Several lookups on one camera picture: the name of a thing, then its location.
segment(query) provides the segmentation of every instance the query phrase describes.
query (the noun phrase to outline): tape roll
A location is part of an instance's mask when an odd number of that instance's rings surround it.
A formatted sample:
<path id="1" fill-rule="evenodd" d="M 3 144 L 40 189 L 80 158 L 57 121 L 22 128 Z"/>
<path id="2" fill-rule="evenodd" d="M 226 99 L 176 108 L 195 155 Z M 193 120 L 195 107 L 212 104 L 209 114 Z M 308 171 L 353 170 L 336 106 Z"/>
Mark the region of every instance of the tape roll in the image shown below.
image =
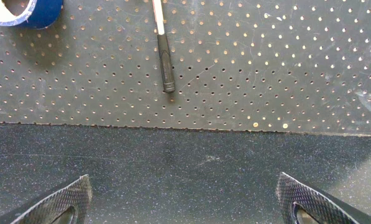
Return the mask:
<path id="1" fill-rule="evenodd" d="M 57 20 L 62 6 L 63 0 L 0 0 L 0 26 L 43 29 Z"/>

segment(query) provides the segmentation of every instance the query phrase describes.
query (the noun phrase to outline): blue tape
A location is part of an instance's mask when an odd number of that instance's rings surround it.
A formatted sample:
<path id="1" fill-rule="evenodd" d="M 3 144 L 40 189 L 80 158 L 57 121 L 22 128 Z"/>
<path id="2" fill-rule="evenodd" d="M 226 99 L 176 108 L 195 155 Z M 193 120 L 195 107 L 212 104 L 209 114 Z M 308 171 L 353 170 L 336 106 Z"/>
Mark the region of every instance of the blue tape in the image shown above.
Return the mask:
<path id="1" fill-rule="evenodd" d="M 25 11 L 12 21 L 0 22 L 0 26 L 43 29 L 60 15 L 63 0 L 30 0 Z"/>

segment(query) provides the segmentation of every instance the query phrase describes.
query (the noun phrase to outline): pegboard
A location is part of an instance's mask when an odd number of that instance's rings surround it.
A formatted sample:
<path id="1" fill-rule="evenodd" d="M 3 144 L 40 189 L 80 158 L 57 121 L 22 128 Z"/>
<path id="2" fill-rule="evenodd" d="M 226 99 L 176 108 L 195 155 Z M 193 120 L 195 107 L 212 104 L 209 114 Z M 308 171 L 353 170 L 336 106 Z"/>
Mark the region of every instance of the pegboard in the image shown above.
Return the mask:
<path id="1" fill-rule="evenodd" d="M 0 27 L 0 122 L 371 134 L 371 0 L 64 1 Z"/>

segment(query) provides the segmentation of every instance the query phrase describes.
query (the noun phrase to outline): black rubber grip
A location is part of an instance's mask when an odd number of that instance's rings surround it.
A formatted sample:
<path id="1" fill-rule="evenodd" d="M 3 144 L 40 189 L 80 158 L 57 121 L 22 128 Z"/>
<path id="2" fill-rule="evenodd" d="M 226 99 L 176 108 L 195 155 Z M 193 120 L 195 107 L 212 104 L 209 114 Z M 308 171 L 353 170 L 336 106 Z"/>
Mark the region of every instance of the black rubber grip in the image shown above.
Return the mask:
<path id="1" fill-rule="evenodd" d="M 166 93 L 173 93 L 175 91 L 174 75 L 166 34 L 158 35 L 158 47 L 160 68 L 162 70 L 163 89 Z"/>

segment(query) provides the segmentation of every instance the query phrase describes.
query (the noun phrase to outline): black speckled surface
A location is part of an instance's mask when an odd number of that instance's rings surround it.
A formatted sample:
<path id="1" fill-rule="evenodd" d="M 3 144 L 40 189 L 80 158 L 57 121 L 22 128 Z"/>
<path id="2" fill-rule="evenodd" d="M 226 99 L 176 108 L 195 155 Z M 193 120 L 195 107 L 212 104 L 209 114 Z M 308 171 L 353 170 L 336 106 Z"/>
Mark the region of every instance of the black speckled surface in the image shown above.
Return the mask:
<path id="1" fill-rule="evenodd" d="M 89 174 L 90 223 L 283 223 L 280 171 L 371 215 L 371 138 L 0 124 L 0 215 Z"/>

